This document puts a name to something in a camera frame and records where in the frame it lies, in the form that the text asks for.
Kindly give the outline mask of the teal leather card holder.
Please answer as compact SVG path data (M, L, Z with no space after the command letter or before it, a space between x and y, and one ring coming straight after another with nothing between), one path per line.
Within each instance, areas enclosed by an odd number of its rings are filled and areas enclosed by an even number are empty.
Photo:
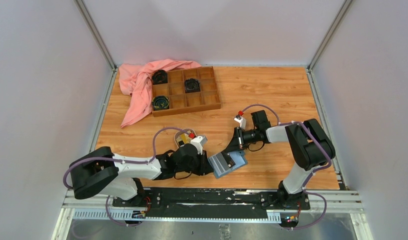
M245 158L245 152L231 151L219 152L208 158L210 165L213 168L213 174L216 179L219 179L245 165L248 164Z

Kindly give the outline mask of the pink oval card tray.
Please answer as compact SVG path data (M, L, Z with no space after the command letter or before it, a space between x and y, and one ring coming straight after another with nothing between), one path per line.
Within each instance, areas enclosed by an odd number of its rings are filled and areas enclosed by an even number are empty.
M176 132L174 135L176 146L181 147L185 144L189 144L193 139L192 137L190 137L190 134L192 134L194 137L197 136L196 132L191 128L184 128L181 131Z

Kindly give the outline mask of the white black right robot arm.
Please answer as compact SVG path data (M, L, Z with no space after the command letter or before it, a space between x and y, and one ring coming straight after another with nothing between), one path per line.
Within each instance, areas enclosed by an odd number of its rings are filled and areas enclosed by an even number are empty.
M251 113L251 117L253 129L235 128L230 143L221 155L228 165L232 165L251 144L288 142L295 163L288 176L279 183L275 199L264 202L263 206L279 204L282 208L289 209L304 194L311 177L317 171L332 165L332 159L336 156L334 145L314 118L272 126L264 110Z

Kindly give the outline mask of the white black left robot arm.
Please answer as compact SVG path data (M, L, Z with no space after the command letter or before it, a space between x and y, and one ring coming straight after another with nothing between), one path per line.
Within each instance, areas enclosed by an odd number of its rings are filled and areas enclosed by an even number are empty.
M65 180L64 185L77 200L109 195L138 207L145 200L140 179L162 181L182 172L205 176L213 171L207 152L190 143L148 158L119 155L104 146L72 162L64 174L72 184Z

